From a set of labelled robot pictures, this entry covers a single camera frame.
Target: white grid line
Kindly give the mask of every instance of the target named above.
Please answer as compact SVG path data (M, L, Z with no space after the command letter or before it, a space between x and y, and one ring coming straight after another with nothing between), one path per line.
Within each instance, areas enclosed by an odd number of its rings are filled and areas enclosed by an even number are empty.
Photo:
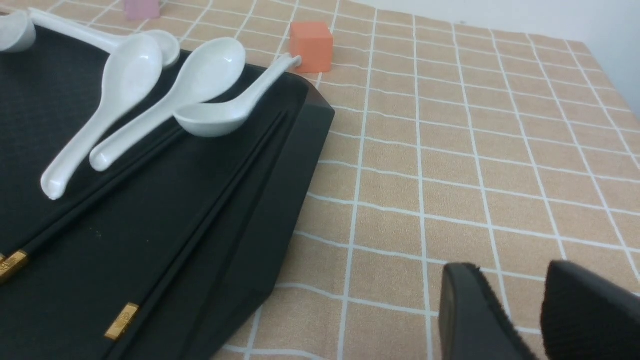
M372 139L372 138L368 138L365 137L365 140L370 140L370 141L375 141L375 142L380 142L380 143L388 143L388 142L382 142L380 140L376 140L376 139ZM484 158L482 156L479 156L480 160L488 160L488 161L493 161L493 159L491 158ZM354 164L350 164L350 163L345 163L343 161L339 161L339 160L319 160L318 161L319 164L331 164L331 165L341 165L344 167L349 167L349 168L355 168L358 169L357 165ZM460 188L466 188L466 189L473 189L473 190L482 190L483 188L481 188L478 185L471 185L471 184L464 184L464 183L455 183L453 181L447 181L447 180L440 180L440 179L433 179L430 177L419 177L416 175L409 175L409 174L404 174L401 172L395 172L395 171L388 171L388 170L380 170L377 168L372 168L372 167L362 167L362 170L366 170L366 171L370 171L370 172L375 172L377 174L383 174L383 175L392 175L392 176L399 176L399 177L403 177L405 179L411 179L411 180L419 180L419 181L424 181L427 183L437 183L437 184L444 184L444 185L451 185L451 186L457 186ZM555 202L558 204L567 204L567 205L574 205L574 206L579 206L582 208L588 208L588 209L594 209L594 210L606 210L603 206L599 206L599 205L593 205L593 204L583 204L581 202L575 202L575 201L569 201L569 200L563 200L563 199L553 199L553 198L548 198L548 197L543 197L541 195L532 195L529 193L518 193L518 192L512 192L509 190L502 190L502 189L498 189L498 188L490 188L490 187L484 187L484 190L487 192L492 192L492 193L501 193L504 195L512 195L512 196L516 196L516 197L523 197L526 199L534 199L534 200L547 200L549 202ZM640 217L640 213L636 213L633 211L626 211L626 210L618 210L618 209L610 209L612 212L615 213L623 213L623 214L627 214L627 215L634 215L637 217Z
M420 99L418 95L418 48L416 43L415 15L412 16L413 22L413 75L414 75L414 91L415 91L415 131L416 142L418 148L421 147L420 139ZM420 204L420 214L424 214L424 182L422 181L422 151L417 150L417 169L418 169L418 199ZM420 219L420 250L422 251L422 296L424 297L424 308L431 311L431 299L429 297L429 269L427 258L429 257L427 250L427 231L425 229L424 218ZM433 359L433 335L431 333L431 317L426 317L426 335L427 335L427 358Z
M189 27L189 29L187 30L187 32L184 33L184 35L180 38L180 42L185 41L185 39L187 39L189 37L189 35L191 34L191 32L196 28L196 26L198 26L198 23L200 22L200 20L202 20L202 17L204 17L204 14L207 13L207 10L211 8L211 6L213 5L213 1L214 0L209 0L209 4L207 5L207 8L205 10L202 11L202 13L200 14L200 16L198 16L198 19L196 21L194 21L194 23Z
M463 219L458 219L458 218L444 217L444 216L440 216L440 215L420 214L420 213L417 213L415 211L399 209L399 208L389 208L389 207L385 207L385 206L371 204L370 202L364 202L364 201L355 202L353 200L335 199L335 198L332 198L332 197L316 195L316 194L310 193L310 192L307 193L307 196L309 196L309 197L311 197L313 199L332 202L332 203L335 203L335 204L351 205L351 206L358 205L359 207L371 208L371 209L376 209L376 210L379 210L379 211L389 211L391 213L399 213L399 214L410 215L410 216L415 216L415 217L423 217L425 219L439 220L439 221L445 221L445 222L450 222L450 223L454 223L454 224L461 224L461 225L471 225L471 226L476 226L476 227L482 227L483 229L493 229L493 230L504 231L506 233L528 235L528 236L536 236L536 237L539 237L539 238L556 240L556 236L553 235L553 234L538 233L536 231L530 231L530 230L513 229L511 227L505 227L505 226L499 226L499 225L488 225L488 224L484 224L484 223L481 223L481 222L474 222L474 221L463 220ZM581 239L576 239L576 238L570 238L570 237L567 237L567 236L560 236L560 238L563 241L569 241L569 242L573 242L573 243L581 243L581 244L585 244L585 245L591 245L591 246L594 246L594 247L600 247L600 248L603 248L603 249L612 249L612 250L623 250L624 249L621 245L612 245L612 244L608 244L608 243L598 243L596 241L581 240ZM630 252L636 252L636 253L640 254L640 249L628 248L628 250Z
M324 360L323 357L311 354L310 352L294 349L270 349L270 348L243 348L235 345L223 345L222 348L227 351L244 354L245 359L249 359L251 355L282 355L282 356L299 356L311 360Z
M498 54L500 53L497 47L497 44L495 43L495 36L493 35L493 32L491 31L492 34L492 40L493 40L493 47L495 48L496 52L498 52ZM502 64L502 59L500 58L500 56L498 56L498 63L500 64L500 69L502 69L504 71L504 66ZM511 85L509 84L509 79L507 78L507 75L504 74L504 82L507 84L507 90L509 92L509 98L511 99L511 105L513 106L513 108L516 111L516 119L518 120L518 123L520 124L520 132L522 133L522 138L524 139L524 144L527 147L527 153L529 155L529 161L531 162L531 164L533 165L533 172L536 175L536 180L538 182L538 187L540 188L540 193L542 194L542 201L545 203L545 208L547 209L547 215L551 221L551 226L554 230L554 234L556 235L556 239L557 239L557 243L558 243L558 247L560 249L560 255L562 256L563 260L566 260L566 252L564 251L564 245L562 244L562 240L560 239L560 233L558 232L558 226L556 224L556 220L554 218L554 214L551 211L551 205L549 204L549 200L547 199L547 193L545 191L545 187L542 185L542 178L540 177L540 173L538 172L538 167L536 166L536 159L533 157L533 152L531 151L531 147L529 146L529 139L527 138L527 135L524 131L524 124L522 123L522 120L520 119L520 114L518 112L518 106L516 104L515 98L513 97L513 93L511 92Z
M251 351L253 350L253 345L255 344L255 336L258 333L258 323L260 322L260 317L262 317L262 308L263 306L260 306L258 308L258 310L255 311L255 314L253 316L253 322L251 325L251 333L249 334L249 341L247 344L247 353L244 355L244 360L250 360L251 358Z
M507 299L507 293L504 286L504 278L502 276L502 267L500 266L500 257L498 255L498 248L495 242L495 235L493 233L493 223L491 219L491 213L489 212L489 203L486 198L486 191L484 190L484 179L482 177L482 168L480 167L480 158L478 157L478 151L476 147L476 136L474 134L474 126L471 121L471 112L469 111L468 101L467 101L467 90L464 86L464 77L462 74L462 62L460 62L460 50L457 48L458 41L456 39L456 30L453 28L453 42L456 44L456 58L458 59L458 70L460 72L460 81L462 84L462 96L465 101L465 109L467 111L467 122L469 124L469 131L471 134L471 146L474 150L474 157L476 159L476 170L478 174L478 180L480 187L482 188L482 200L484 206L484 215L486 217L486 223L489 226L489 237L491 238L491 248L493 252L493 260L495 261L496 270L498 270L498 281L500 282L500 294L502 296L502 306L504 308L505 313L511 318L511 308L509 307L509 300Z
M338 247L338 248L342 248L342 249L348 249L349 248L348 244L337 243L335 241L323 239L320 236L309 234L309 233L306 233L304 231L295 230L293 233L294 233L294 235L304 236L305 238L308 238L309 240L318 241L320 243L323 243L323 244L326 244L326 245L330 245L330 246L333 246L333 247ZM378 254L378 255L391 256L391 257L394 257L394 258L403 258L403 259L413 260L413 261L425 261L428 264L446 265L446 264L450 263L450 261L446 261L446 260L440 260L440 259L434 259L434 258L427 258L425 260L422 256L405 254L404 252L386 251L386 250L376 249L376 248L373 248L373 247L366 247L366 246L362 246L362 245L353 245L353 248L355 250L371 252L373 254ZM489 272L491 274L498 274L498 271L496 269L492 269L492 268L484 268L483 267L483 268L481 268L481 270L483 272ZM545 278L544 277L540 277L540 276L520 274L520 273L508 272L508 271L502 271L502 273L504 275L512 276L512 277L518 277L520 279L528 279L528 280L535 280L535 281L541 281L541 282L545 281Z
M378 19L378 9L375 9L374 18L373 18L373 31L375 33L376 30L376 20ZM373 63L373 49L375 46L376 36L372 35L371 37L371 50L369 53L369 70L367 71L367 87L371 84L371 65ZM362 128L360 130L360 135L362 139L360 140L360 150L358 153L358 166L362 166L362 158L364 156L364 136L365 130L367 127L367 111L369 109L369 92L367 89L364 98L364 115L362 117ZM355 202L357 203L360 199L360 180L362 178L362 169L359 168L356 173L356 188L355 188ZM349 287L351 282L351 264L353 262L353 244L355 242L355 231L356 231L356 218L358 216L358 206L353 206L353 212L351 215L351 230L349 235L349 252L347 255L347 269L344 280L344 296L349 296ZM344 358L344 336L346 332L346 322L347 322L347 309L349 303L343 301L342 303L342 314L340 315L340 332L338 338L338 360L342 360Z
M301 283L298 283L298 282L280 282L280 283L276 284L276 289L278 289L278 288L280 288L280 289L287 289L287 288L303 289L303 290L311 291L311 292L316 293L318 295L322 295L324 297L328 297L329 299L333 299L333 300L342 300L343 302L349 302L349 303L352 302L354 304L368 305L368 306L373 306L373 307L379 307L381 309L400 311L400 312L403 312L403 313L410 313L410 314L416 314L416 315L438 316L438 313L434 312L434 311L426 311L424 309L414 309L412 307L406 307L406 306L397 306L397 305L387 304L387 303L384 303L384 302L377 302L377 301L370 301L370 300L365 300L365 299L358 299L358 298L344 296L344 295L335 295L335 294L332 294L332 293L330 293L328 291L324 291L322 289L318 289L318 288L316 288L314 286L307 285L307 284L301 284Z
M536 56L536 58L538 58L538 52L536 51L536 47L532 46L533 48L533 53ZM545 77L547 78L547 82L549 82L549 86L550 84L550 80L547 76L547 73L545 71L544 66L542 66L542 64L540 64L540 69L542 70L542 73L544 73ZM562 113L563 118L566 120L566 115L564 114L564 110L562 109L562 107L560 106L560 100L558 100L558 98L556 97L556 92L555 90L552 88L551 89L552 93L554 94L554 97L556 98L556 103L558 105L558 107L560 108L560 112ZM573 137L573 141L575 143L578 143L578 139L575 136L575 133L573 132L573 128L571 126L569 126L569 132L571 133L571 136ZM618 229L618 225L616 224L615 219L613 218L613 216L611 215L611 210L609 209L609 206L607 205L607 200L605 199L601 189L600 189L600 185L598 184L598 181L596 180L595 176L593 175L593 172L591 171L591 167L589 165L589 162L587 161L587 158L584 155L584 152L582 151L582 149L580 147L578 147L578 151L580 152L580 156L582 158L582 161L584 162L584 166L587 169L587 172L589 173L589 175L591 176L591 180L593 182L593 185L596 188L596 191L598 192L598 196L600 197L600 200L602 201L602 205L605 208L605 211L607 212L607 216L609 217L609 221L611 223L611 225L613 225L613 229L616 232L616 236L618 237L618 240L620 241L620 243L622 244L622 248L625 251L625 254L627 255L627 259L629 260L629 264L631 265L631 269L633 269L634 274L636 275L636 279L640 280L640 274L638 273L638 269L636 268L636 262L634 261L634 258L631 256L631 253L629 252L629 249L627 247L627 244L625 243L625 240L622 237L622 234L620 233L620 230Z
M571 52L571 56L573 57L575 62L578 63L578 59L575 57L575 54L573 52ZM631 155L631 158L633 159L633 162L636 164L636 167L638 169L640 169L640 164L638 163L638 160L634 156L633 151L631 151L631 148L627 144L627 141L625 140L625 137L622 135L622 132L620 131L620 129L618 129L615 121L613 121L613 119L609 115L609 112L605 110L605 106L604 106L604 103L602 102L602 100L600 98L600 95L598 94L596 89L591 85L591 80L589 80L589 78L587 78L587 74L584 72L584 69L582 68L582 65L580 65L580 63L578 63L578 66L579 66L580 71L582 72L582 75L585 77L585 79L587 79L587 83L589 84L589 87L591 88L591 91L593 92L593 95L595 95L596 99L598 100L598 104L604 110L604 114L607 117L607 120L609 120L609 122L611 123L611 126L616 130L616 132L618 132L618 137L620 138L620 141L622 141L622 144L625 146L625 149L627 150L627 153Z
M300 0L296 0L296 4L293 5L293 10L291 11L291 18L289 18L289 23L293 22L293 19L296 17L296 12L298 12L298 8L300 7ZM287 41L287 38L289 37L289 32L291 31L291 26L287 26L287 28L284 31L284 35L282 36L282 40L280 41L280 45L278 45L278 50L276 51L275 57L273 58L273 61L276 61L276 59L278 58L278 56L281 55L282 53L282 47L284 46L285 41Z
M251 15L253 15L253 9L255 9L255 5L258 3L258 0L253 0L253 4L251 5L251 9L249 9L249 13L246 15L246 17L244 18L243 23L240 25L240 28L237 30L236 35L234 36L235 39L238 39L238 36L240 36L240 33L242 32L242 30L244 29L244 27L246 26L246 23L249 22L249 18L251 17Z
M375 51L375 53L381 53L381 54L387 54L387 55L390 55L389 53L384 53L384 52L381 52L381 51ZM389 71L385 71L385 70L378 70L378 69L372 69L372 70L373 70L373 71L379 71L379 72L385 72L385 73L387 73L387 74L397 75L397 76L417 77L417 78L419 78L419 79L425 79L425 80L437 81L437 82L439 82L439 83L447 83L447 84L458 85L458 86L462 87L462 84L461 84L461 83L458 83L458 82L455 82L455 81L448 81L448 80L437 79L437 78L429 78L429 77L426 77L426 76L414 76L414 75L411 75L411 74L403 74L403 73L389 72ZM504 73L504 72L496 72L496 74L506 74L506 73ZM510 86L509 86L509 84L508 84L508 80L505 80L505 81L507 82L507 85L506 85L506 86L507 86L507 88L510 88ZM362 86L362 85L355 85L355 84L338 84L338 83L329 83L329 82L326 82L326 81L323 81L323 83L331 84L331 85L335 85L335 86L350 86L350 87L355 87L355 88L366 88L366 87L364 87L364 86ZM504 92L504 93L509 93L509 94L516 94L516 95L522 95L522 96L535 97L535 98L538 98L538 99L554 100L554 101L555 101L555 99L554 99L553 97L549 97L549 96L542 96L542 95L536 95L536 94L525 93L525 92L510 91L510 90L505 89L505 88L495 88L495 87L489 87L489 86L468 85L468 84L465 84L464 86L465 86L465 87L467 87L467 88L477 88L477 89L483 89L483 90L491 90L491 91L496 91L496 92ZM412 95L412 94L407 94L407 93L402 93L402 92L390 92L390 91L382 90L382 89L379 89L379 88L372 88L371 90L376 90L376 91L380 91L380 92L385 92L385 93L387 93L387 94L402 95L402 96L413 97L413 95ZM423 97L423 96L420 96L420 98L421 98L421 99L425 99L425 100L438 100L438 99L431 99L431 98L429 98L429 97ZM442 102L448 102L448 103L456 104L456 105L463 105L461 102L453 102L453 101L446 101L446 100L440 100L440 101L442 101ZM599 108L599 106L598 106L597 104L591 104L591 103L588 103L588 102L580 102L580 101L573 101L573 100L566 100L566 99L560 99L560 101L562 101L562 102L567 102L567 103L569 103L569 104L577 104L577 105L590 106L590 107L593 107L593 108ZM626 110L626 109L619 109L619 108L609 108L609 109L618 110L618 111L626 111L626 112L629 112L629 111L628 111L628 110Z
M104 14L106 14L109 10L111 10L114 6L116 6L116 4L118 4L120 1L119 0L115 0L111 3L111 5L107 6L106 8L104 8L104 10L98 14L98 16L94 17L93 20L91 20L87 26L91 26L93 25L96 20L98 20L99 18L101 18ZM50 9L50 11L53 11L55 8L57 8L58 6L62 5L63 1L61 1L60 3L58 3L56 6L54 6L53 8Z
M337 0L335 2L335 10L333 11L333 20L331 21L331 26L329 28L329 31L330 31L331 34L333 34L333 30L335 29L335 21L338 19L338 9L339 8L340 8L340 0ZM316 83L315 83L316 88L318 88L318 86L320 86L320 81L322 81L322 75L323 74L324 73L321 72L320 75L318 75L318 79L316 80Z

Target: orange cube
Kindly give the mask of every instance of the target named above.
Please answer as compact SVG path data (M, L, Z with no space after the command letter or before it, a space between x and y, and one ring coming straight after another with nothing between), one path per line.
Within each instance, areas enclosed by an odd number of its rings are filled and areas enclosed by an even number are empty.
M333 35L323 22L292 22L289 37L291 56L302 56L296 72L329 72L333 60Z

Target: pink cube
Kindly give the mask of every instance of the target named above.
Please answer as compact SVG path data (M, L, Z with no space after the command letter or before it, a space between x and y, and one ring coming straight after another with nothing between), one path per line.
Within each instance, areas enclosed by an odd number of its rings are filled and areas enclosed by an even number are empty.
M127 20L147 20L160 17L160 0L124 0Z

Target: beige tablecloth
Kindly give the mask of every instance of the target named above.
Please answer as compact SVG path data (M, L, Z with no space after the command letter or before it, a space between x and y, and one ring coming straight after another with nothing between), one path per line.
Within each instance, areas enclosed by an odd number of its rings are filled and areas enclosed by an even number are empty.
M349 0L176 0L128 22L114 0L0 0L100 30L164 29L194 49L236 37L248 62L324 21L336 109L277 289L216 359L439 359L442 267L482 267L544 357L548 262L640 293L640 123L582 43Z

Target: spoon bowl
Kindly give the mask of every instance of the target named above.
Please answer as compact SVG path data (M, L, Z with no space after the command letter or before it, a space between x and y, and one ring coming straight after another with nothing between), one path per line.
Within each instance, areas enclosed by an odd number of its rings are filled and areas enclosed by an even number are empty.
M133 36L121 36L105 33L34 8L29 8L29 13L31 14L31 19L33 19L33 24L82 42L86 42L87 44L93 45L109 54L113 54L118 46L127 41L129 37ZM160 46L160 50L162 50L164 68L175 65L180 58L180 43L175 36L163 30L150 30L142 33L152 37Z
M219 38L201 45L184 62L173 87L162 100L91 151L89 161L93 169L108 169L122 154L169 120L176 109L224 94L240 78L245 61L246 51L236 39Z
M284 54L235 99L220 104L182 106L173 116L192 135L205 138L227 135L246 122L262 96L289 67L301 63L300 56L292 58L290 54Z
M36 41L36 28L22 10L0 16L0 53L19 53Z
M109 56L98 109L40 178L46 196L59 199L100 137L153 90L162 73L162 59L157 42L144 34L129 37Z

